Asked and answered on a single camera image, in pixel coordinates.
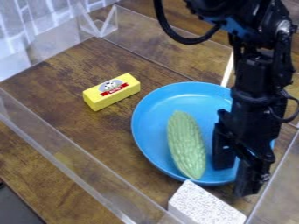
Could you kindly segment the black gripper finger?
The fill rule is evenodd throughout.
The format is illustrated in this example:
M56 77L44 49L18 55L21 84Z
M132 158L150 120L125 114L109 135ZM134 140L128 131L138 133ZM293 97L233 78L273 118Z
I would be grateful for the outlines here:
M241 159L237 165L237 176L233 186L233 194L245 197L257 194L262 184L269 180L269 168L274 158Z
M232 136L221 125L212 132L212 166L214 170L233 167L236 153L232 148Z

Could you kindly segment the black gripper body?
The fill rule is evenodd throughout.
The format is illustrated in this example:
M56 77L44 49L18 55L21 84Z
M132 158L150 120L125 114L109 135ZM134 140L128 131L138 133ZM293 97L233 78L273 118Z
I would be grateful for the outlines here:
M225 109L220 109L217 115L214 126L221 125L230 134L236 158L240 160L274 158L270 142L277 137L277 128L270 123L268 115L257 112L228 112Z

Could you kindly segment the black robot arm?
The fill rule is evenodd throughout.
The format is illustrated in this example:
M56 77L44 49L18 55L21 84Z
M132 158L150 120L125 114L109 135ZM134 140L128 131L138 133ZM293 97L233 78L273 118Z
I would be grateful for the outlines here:
M212 163L217 170L237 166L233 194L258 192L269 179L276 139L293 97L292 36L296 26L281 0L184 0L198 19L221 29L233 48L234 84L230 109L217 111L212 133Z

